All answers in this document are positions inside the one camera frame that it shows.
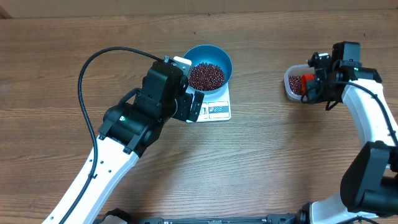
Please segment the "red measuring scoop blue handle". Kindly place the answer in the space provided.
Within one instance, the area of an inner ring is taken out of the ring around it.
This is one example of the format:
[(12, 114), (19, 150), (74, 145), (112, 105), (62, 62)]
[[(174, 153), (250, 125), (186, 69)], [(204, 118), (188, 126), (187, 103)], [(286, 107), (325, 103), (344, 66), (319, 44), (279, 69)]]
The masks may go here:
[(314, 74), (302, 75), (302, 93), (306, 93), (314, 84), (316, 84)]

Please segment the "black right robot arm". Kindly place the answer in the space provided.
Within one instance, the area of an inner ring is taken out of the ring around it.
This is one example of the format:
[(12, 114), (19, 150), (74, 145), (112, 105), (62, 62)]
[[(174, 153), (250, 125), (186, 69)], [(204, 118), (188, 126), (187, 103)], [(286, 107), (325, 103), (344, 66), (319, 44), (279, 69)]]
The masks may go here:
[(382, 78), (360, 61), (358, 42), (338, 42), (332, 53), (315, 52), (305, 65), (284, 75), (287, 98), (303, 104), (339, 103), (350, 111), (361, 150), (343, 175), (340, 191), (310, 202), (297, 215), (279, 215), (279, 223), (374, 223), (397, 215), (397, 123), (385, 101)]

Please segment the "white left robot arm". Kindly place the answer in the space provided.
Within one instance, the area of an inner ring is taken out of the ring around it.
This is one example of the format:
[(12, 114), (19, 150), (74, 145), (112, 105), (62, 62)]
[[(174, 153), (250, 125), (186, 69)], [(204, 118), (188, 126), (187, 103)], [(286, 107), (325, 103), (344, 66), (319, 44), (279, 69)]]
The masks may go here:
[(93, 223), (125, 174), (174, 118), (196, 122), (204, 94), (187, 92), (192, 62), (155, 61), (142, 81), (108, 109), (85, 164), (45, 223)]

